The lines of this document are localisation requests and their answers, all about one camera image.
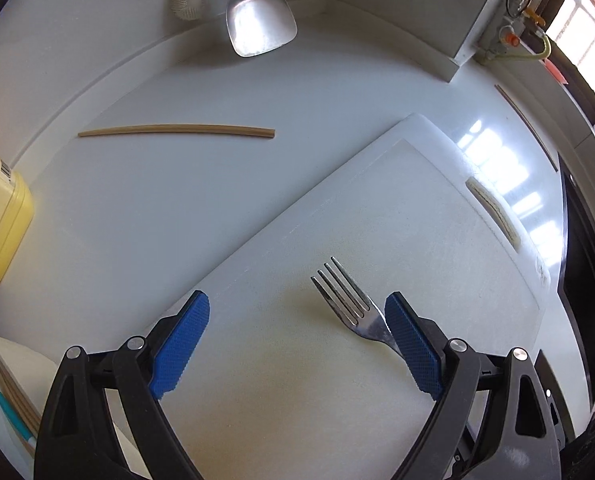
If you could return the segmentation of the steel spatula hanging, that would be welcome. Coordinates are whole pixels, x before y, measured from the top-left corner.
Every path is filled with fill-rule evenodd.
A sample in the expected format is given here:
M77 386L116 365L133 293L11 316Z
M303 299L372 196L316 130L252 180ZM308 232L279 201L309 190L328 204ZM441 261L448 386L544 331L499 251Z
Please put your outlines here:
M228 0L225 18L232 49L240 58L270 53L298 36L287 0Z

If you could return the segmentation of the bamboo chopstick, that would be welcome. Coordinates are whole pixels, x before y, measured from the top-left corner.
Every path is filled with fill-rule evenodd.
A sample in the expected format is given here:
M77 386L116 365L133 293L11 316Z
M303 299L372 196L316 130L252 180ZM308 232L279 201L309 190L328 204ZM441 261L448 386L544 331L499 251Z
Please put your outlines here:
M0 360L0 388L6 399L21 416L34 437L40 431L42 413L13 372Z

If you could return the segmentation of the chopstick on counter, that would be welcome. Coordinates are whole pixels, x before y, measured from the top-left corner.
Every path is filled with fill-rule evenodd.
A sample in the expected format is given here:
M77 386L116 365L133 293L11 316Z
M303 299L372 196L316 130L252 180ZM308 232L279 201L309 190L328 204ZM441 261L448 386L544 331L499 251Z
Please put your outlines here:
M252 136L252 138L273 139L276 130L262 127L204 124L153 124L130 125L86 130L78 133L79 138L94 136L130 136L131 134L220 134L221 136Z

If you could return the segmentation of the steel fork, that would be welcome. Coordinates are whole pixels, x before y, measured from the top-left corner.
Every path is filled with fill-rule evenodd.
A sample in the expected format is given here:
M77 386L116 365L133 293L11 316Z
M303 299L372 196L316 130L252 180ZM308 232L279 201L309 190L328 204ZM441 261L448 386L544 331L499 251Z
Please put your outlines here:
M311 277L311 282L351 332L363 339L381 342L403 357L384 314L337 258L331 257L329 262L325 262L322 269Z

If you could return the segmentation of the white cutting board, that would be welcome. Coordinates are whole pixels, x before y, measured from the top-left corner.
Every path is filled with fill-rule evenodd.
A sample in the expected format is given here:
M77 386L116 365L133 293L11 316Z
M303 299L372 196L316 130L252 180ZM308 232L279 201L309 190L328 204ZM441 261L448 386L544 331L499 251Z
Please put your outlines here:
M550 288L429 119L372 142L202 281L163 408L208 479L530 479L558 463L529 347Z

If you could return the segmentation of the teal rabbit handle spoon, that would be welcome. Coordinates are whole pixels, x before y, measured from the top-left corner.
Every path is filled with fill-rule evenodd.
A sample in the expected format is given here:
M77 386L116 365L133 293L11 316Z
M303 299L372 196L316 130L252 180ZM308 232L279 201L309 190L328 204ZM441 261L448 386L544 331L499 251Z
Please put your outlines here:
M32 434L30 428L26 426L26 423L16 412L16 410L12 407L12 405L6 399L6 396L4 396L4 394L1 391L0 408L2 409L2 412L6 415L11 426L13 426L13 429L16 430L16 433L21 438L24 445L30 450L30 453L33 454L36 449L36 437L34 437L34 434Z

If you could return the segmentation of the gas valve fixture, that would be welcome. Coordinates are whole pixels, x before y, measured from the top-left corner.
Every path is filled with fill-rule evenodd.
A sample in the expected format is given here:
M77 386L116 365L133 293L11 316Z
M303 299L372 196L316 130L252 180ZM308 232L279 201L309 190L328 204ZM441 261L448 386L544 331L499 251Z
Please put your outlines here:
M551 41L546 22L531 9L532 0L503 0L477 45L475 59L482 65L496 61L546 61Z

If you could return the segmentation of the white round basin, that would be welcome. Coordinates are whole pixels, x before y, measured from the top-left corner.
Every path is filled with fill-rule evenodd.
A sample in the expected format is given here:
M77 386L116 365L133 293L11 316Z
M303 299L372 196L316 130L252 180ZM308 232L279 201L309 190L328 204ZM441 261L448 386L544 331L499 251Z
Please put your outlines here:
M0 393L36 434L58 365L22 344L0 337ZM34 457L0 407L0 457L16 479L33 477Z

